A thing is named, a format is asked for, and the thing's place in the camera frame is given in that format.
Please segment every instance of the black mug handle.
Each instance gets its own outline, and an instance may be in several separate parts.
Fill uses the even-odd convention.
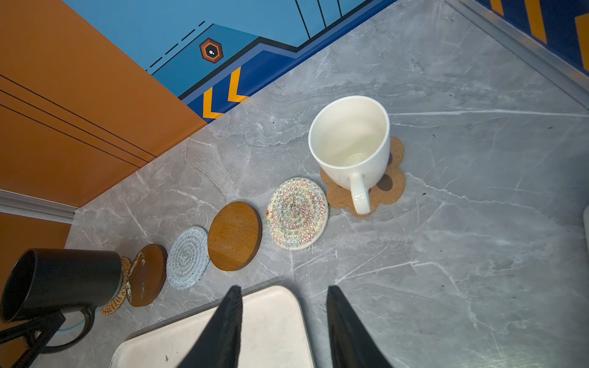
[[[78,342],[80,342],[80,340],[82,340],[88,334],[88,332],[90,332],[92,325],[94,325],[95,308],[90,307],[90,308],[82,309],[81,312],[84,315],[85,322],[84,322],[84,328],[82,329],[82,332],[78,335],[78,337],[76,337],[74,340],[71,340],[69,343],[65,343],[63,345],[45,346],[41,349],[41,351],[40,351],[41,354],[58,353],[58,352],[62,352],[64,350],[66,350],[66,349],[69,349],[73,345],[76,345]],[[36,340],[36,338],[35,338],[34,333],[30,333],[29,335],[27,335],[27,344],[29,346],[33,346],[33,344],[35,343],[35,340]]]

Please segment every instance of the metal strip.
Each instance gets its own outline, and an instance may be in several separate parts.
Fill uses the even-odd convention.
[[[489,36],[589,109],[589,77],[474,0],[445,0]]]
[[[76,207],[0,189],[0,212],[71,224]]]

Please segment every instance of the white mug handle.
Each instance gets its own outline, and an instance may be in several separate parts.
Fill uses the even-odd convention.
[[[359,215],[367,215],[370,213],[370,198],[368,191],[364,185],[362,174],[352,174],[350,176],[350,191],[352,192],[352,200],[354,201],[354,209]]]

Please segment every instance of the white tray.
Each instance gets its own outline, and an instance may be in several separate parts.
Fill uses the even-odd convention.
[[[119,345],[111,368],[176,367],[204,330],[215,308],[137,336]],[[239,368],[314,368],[300,304],[285,287],[243,297]]]

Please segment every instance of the yellow stripe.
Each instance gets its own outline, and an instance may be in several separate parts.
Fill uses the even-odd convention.
[[[240,96],[237,94],[237,86],[239,85],[239,76],[241,74],[241,67],[237,68],[236,71],[231,73],[231,82],[229,82],[229,97],[228,101],[231,102],[243,102],[247,100],[248,96]]]
[[[589,70],[589,13],[576,17],[575,24],[577,24],[577,37],[579,38],[583,68]]]
[[[525,0],[525,9],[528,11],[532,36],[547,44],[548,41],[546,40],[546,31],[544,30],[540,0]]]
[[[503,14],[503,4],[501,3],[501,0],[491,0],[491,9],[493,9],[496,13],[505,16],[505,14]]]
[[[213,87],[203,95],[203,118],[217,119],[223,116],[220,112],[211,112],[213,105]]]

